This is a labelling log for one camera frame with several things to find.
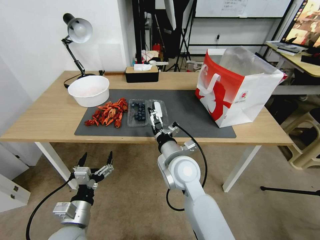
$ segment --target lamp shade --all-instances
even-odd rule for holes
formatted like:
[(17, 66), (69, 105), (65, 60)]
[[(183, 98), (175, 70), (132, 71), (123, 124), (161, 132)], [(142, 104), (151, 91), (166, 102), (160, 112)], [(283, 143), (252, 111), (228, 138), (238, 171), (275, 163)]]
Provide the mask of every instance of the lamp shade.
[(92, 25), (87, 20), (66, 13), (63, 15), (63, 21), (68, 26), (68, 35), (73, 42), (85, 43), (92, 36)]

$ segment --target desk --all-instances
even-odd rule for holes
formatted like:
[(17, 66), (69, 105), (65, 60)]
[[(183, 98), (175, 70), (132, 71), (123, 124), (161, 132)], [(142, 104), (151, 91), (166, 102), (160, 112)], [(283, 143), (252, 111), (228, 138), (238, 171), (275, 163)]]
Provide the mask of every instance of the desk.
[[(50, 142), (83, 143), (153, 143), (153, 137), (75, 136), (74, 132), (86, 108), (79, 106), (63, 86), (63, 81), (77, 71), (65, 71), (1, 136), (0, 141), (35, 142), (53, 167), (67, 180), (70, 171), (55, 152)], [(168, 89), (192, 90), (196, 88), (198, 73), (161, 72), (154, 83), (127, 83), (124, 75), (108, 76), (111, 89)], [(228, 192), (261, 145), (291, 145), (288, 135), (263, 108), (253, 123), (233, 127), (236, 138), (196, 138), (202, 144), (245, 144), (250, 146), (223, 185)], [(189, 138), (175, 138), (177, 142)], [(75, 181), (70, 182), (75, 189)]]
[[(300, 72), (308, 73), (313, 77), (320, 77), (320, 66), (301, 62), (301, 55), (309, 55), (305, 52), (296, 54), (294, 56), (290, 56), (288, 54), (277, 52), (277, 48), (271, 44), (266, 43), (268, 47), (270, 47), (279, 57), (279, 62), (276, 68), (280, 69), (284, 62), (288, 63), (292, 68), (298, 69)], [(288, 75), (286, 81), (290, 80), (292, 74)], [(312, 95), (312, 94), (320, 94), (320, 86), (312, 86), (312, 85), (279, 85), (273, 92), (273, 95)]]

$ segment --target computer screen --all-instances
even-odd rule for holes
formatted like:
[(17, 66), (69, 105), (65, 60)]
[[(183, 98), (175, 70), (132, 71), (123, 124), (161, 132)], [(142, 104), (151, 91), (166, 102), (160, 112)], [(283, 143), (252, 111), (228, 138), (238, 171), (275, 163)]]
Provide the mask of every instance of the computer screen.
[(304, 0), (281, 42), (320, 46), (320, 0)]

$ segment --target crayfish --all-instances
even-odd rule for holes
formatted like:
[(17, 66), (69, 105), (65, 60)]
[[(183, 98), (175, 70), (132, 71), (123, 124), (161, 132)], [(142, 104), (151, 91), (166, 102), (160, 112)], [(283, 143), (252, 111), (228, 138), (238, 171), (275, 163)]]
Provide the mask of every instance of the crayfish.
[(128, 111), (128, 103), (124, 98), (120, 98), (117, 102), (107, 102), (103, 106), (98, 106), (98, 110), (92, 115), (92, 119), (84, 122), (86, 126), (99, 124), (106, 126), (114, 122), (116, 128), (121, 127), (121, 119), (123, 112)]

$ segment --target paper bag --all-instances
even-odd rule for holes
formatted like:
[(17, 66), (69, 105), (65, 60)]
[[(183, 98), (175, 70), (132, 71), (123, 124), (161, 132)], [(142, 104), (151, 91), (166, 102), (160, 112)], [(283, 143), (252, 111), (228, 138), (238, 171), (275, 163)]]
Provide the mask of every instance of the paper bag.
[[(210, 55), (222, 55), (219, 63)], [(283, 73), (243, 47), (208, 49), (196, 96), (219, 127), (254, 121)]]

